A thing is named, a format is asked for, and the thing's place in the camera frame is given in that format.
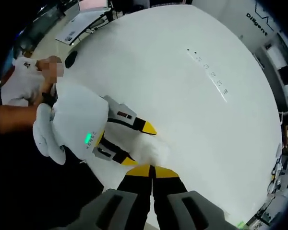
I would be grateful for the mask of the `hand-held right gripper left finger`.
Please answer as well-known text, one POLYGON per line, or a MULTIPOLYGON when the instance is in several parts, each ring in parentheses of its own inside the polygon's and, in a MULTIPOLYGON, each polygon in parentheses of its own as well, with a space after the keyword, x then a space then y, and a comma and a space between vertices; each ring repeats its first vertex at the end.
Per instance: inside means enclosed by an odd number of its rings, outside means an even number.
POLYGON ((129 170, 117 190, 103 192, 92 207, 87 230, 143 230, 150 210, 150 165, 129 170))

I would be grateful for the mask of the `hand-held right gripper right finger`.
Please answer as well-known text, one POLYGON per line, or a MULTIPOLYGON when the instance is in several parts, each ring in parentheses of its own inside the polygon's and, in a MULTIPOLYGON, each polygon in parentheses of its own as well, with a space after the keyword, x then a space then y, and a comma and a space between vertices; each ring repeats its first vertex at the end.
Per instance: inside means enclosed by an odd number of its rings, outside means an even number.
POLYGON ((196 191, 187 191, 173 170, 156 166, 154 209, 162 230, 223 230, 223 211, 196 191))

